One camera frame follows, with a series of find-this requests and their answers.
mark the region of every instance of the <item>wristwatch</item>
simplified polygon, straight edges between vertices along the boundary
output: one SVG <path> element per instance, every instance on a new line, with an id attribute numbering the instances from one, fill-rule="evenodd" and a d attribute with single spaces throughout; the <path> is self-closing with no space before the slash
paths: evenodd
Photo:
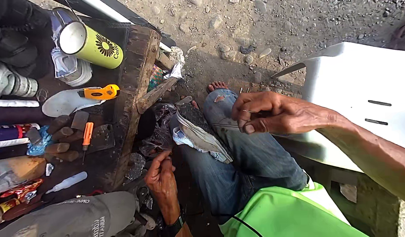
<path id="1" fill-rule="evenodd" d="M 184 210 L 182 209 L 182 205 L 179 205 L 179 208 L 180 208 L 179 218 L 172 225 L 167 225 L 166 222 L 164 221 L 162 213 L 161 212 L 159 213 L 156 225 L 161 236 L 174 237 L 184 226 L 185 224 Z"/>

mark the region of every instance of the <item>gray cap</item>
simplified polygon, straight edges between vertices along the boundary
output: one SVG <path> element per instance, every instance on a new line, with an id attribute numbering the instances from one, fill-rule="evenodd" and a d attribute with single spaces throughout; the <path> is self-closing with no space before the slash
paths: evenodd
<path id="1" fill-rule="evenodd" d="M 131 223 L 135 208 L 135 196 L 125 191 L 75 198 L 21 217 L 0 236 L 109 237 Z"/>

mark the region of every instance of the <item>orange screwdriver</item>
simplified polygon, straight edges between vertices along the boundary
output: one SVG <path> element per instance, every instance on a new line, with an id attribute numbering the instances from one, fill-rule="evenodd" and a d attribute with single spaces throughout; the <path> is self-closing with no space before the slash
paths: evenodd
<path id="1" fill-rule="evenodd" d="M 85 151 L 88 149 L 91 140 L 91 133 L 93 132 L 94 123 L 88 122 L 85 124 L 84 130 L 84 141 L 82 142 L 82 150 L 84 151 L 84 155 L 82 156 L 82 164 L 84 164 L 85 158 Z"/>

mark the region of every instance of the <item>ripped jeans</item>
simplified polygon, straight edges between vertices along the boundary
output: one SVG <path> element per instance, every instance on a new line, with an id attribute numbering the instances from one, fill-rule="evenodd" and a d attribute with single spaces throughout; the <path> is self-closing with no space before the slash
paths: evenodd
<path id="1" fill-rule="evenodd" d="M 211 92 L 203 107 L 207 122 L 218 124 L 230 118 L 236 98 L 228 89 Z M 171 129 L 178 127 L 174 118 L 170 122 Z M 225 127 L 211 127 L 230 149 L 233 162 L 221 163 L 209 153 L 198 152 L 188 145 L 179 145 L 175 151 L 188 162 L 192 177 L 214 216 L 237 214 L 252 195 L 264 187 L 280 186 L 295 191 L 305 187 L 307 176 L 270 134 L 248 135 Z M 218 216 L 219 224 L 229 218 Z"/>

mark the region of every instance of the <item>sunflower logo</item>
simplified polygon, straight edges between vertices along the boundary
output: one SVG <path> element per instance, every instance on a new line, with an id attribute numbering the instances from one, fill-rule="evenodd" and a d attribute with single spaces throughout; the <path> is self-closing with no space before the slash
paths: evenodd
<path id="1" fill-rule="evenodd" d="M 97 34 L 96 38 L 96 46 L 97 49 L 100 50 L 100 53 L 106 57 L 111 57 L 115 52 L 115 47 L 113 46 L 112 42 L 100 34 Z"/>

